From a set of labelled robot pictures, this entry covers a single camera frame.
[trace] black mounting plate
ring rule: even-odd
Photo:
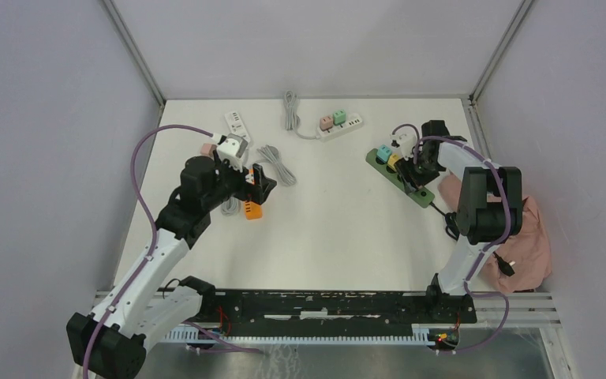
[[[412,336],[412,324],[477,322],[468,295],[447,295],[432,304],[424,292],[223,289],[204,295],[200,312],[191,320],[217,322],[220,307],[232,336]],[[311,316],[311,311],[329,317]]]

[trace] coiled gray cable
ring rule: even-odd
[[[255,163],[268,162],[272,164],[278,172],[278,178],[283,186],[293,186],[296,184],[296,177],[280,159],[280,151],[275,146],[265,145],[258,148],[257,151],[263,156],[263,159],[257,160]]]
[[[284,109],[286,111],[286,117],[284,120],[284,129],[293,130],[297,136],[304,140],[316,140],[318,136],[304,136],[298,132],[298,125],[301,123],[301,118],[296,114],[298,96],[294,91],[284,92]]]
[[[224,216],[233,216],[240,211],[240,201],[237,198],[231,197],[229,200],[224,201],[219,210]]]

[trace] pink fabric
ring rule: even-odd
[[[450,209],[456,210],[461,194],[461,181],[452,174],[438,185],[440,196]],[[522,230],[513,235],[496,251],[506,262],[514,261],[514,275],[505,276],[499,269],[493,254],[480,271],[480,275],[495,289],[509,294],[514,291],[539,287],[544,278],[552,273],[552,251],[549,235],[544,227],[535,199],[524,196]],[[489,201],[499,201],[489,197]]]

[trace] white table surface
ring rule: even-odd
[[[223,115],[238,111],[256,148],[270,144],[297,176],[298,184],[278,185],[263,206],[264,217],[211,214],[211,226],[166,279],[199,277],[224,288],[423,291],[454,247],[442,217],[420,208],[365,162],[366,153],[388,144],[391,130],[405,122],[420,126],[443,119],[452,135],[470,141],[459,99],[303,99],[300,131],[312,135],[320,117],[344,109],[357,112],[364,126],[328,142],[302,140],[283,127],[282,101],[171,100],[161,125],[186,124],[226,133]],[[187,130],[156,136],[142,185],[155,218],[180,184],[185,161],[209,139]],[[277,177],[264,163],[266,175]],[[440,178],[427,187],[436,204]],[[140,206],[133,216],[116,280],[121,279],[151,238]],[[490,291],[481,279],[471,288]]]

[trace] power strip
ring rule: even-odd
[[[247,141],[248,146],[252,146],[252,138],[247,133],[247,128],[245,128],[245,123],[242,121],[239,113],[236,111],[231,111],[224,114],[224,119],[226,120],[226,124],[229,126],[229,131],[232,134],[235,134],[245,141]]]
[[[331,128],[323,130],[322,123],[317,126],[317,135],[323,142],[330,141],[340,137],[343,134],[348,134],[352,130],[361,128],[364,125],[364,120],[359,114],[352,113],[347,115],[347,120],[339,125],[333,125]]]

